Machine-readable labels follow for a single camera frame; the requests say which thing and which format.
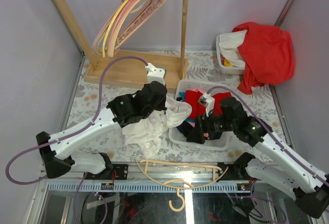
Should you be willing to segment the white t shirt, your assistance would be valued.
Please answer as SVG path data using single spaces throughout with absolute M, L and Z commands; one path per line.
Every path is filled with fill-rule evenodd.
M 192 106 L 186 102 L 166 97 L 166 110 L 154 111 L 146 119 L 122 129 L 124 143 L 138 144 L 145 159 L 157 155 L 161 147 L 161 136 L 170 128 L 181 125 L 191 114 Z

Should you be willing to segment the peach plastic hanger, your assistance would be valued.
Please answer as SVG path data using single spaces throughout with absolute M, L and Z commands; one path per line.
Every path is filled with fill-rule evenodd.
M 147 179 L 151 180 L 153 183 L 174 189 L 176 191 L 176 196 L 181 200 L 181 206 L 179 208 L 175 208 L 173 206 L 173 201 L 169 200 L 168 205 L 173 212 L 180 212 L 186 206 L 186 199 L 180 193 L 181 191 L 198 190 L 210 186 L 215 182 L 220 181 L 229 170 L 229 166 L 226 166 L 224 169 L 222 169 L 220 166 L 187 163 L 187 162 L 167 162 L 167 161 L 159 161 L 159 160 L 151 160 L 151 159 L 142 159 L 142 160 L 135 159 L 135 162 L 139 170 L 142 172 L 144 176 L 146 176 Z M 148 174 L 148 167 L 150 163 L 152 164 L 152 166 L 165 165 L 165 166 L 192 167 L 196 169 L 203 169 L 205 172 L 210 171 L 212 173 L 212 179 L 210 182 L 201 186 L 195 186 L 188 180 L 179 179 L 179 178 L 173 178 L 165 182 L 160 182 Z

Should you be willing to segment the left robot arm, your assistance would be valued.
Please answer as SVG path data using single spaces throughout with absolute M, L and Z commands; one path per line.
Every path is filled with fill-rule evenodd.
M 99 110 L 95 118 L 60 133 L 37 134 L 47 178 L 59 178 L 68 172 L 85 172 L 88 179 L 110 179 L 114 166 L 109 156 L 106 153 L 81 153 L 79 148 L 111 130 L 138 123 L 155 110 L 166 110 L 166 95 L 165 85 L 153 81 L 134 94 L 115 97 Z

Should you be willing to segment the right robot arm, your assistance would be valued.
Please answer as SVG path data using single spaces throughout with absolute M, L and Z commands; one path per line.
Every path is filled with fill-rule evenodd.
M 196 118 L 189 142 L 204 142 L 205 136 L 233 132 L 236 137 L 267 155 L 280 168 L 269 166 L 250 153 L 241 154 L 233 163 L 235 176 L 261 180 L 289 196 L 299 209 L 313 218 L 320 218 L 328 207 L 328 174 L 308 163 L 260 118 L 249 116 L 234 97 L 221 100 L 222 112 L 213 108 L 215 99 L 203 94 L 199 104 L 205 112 Z

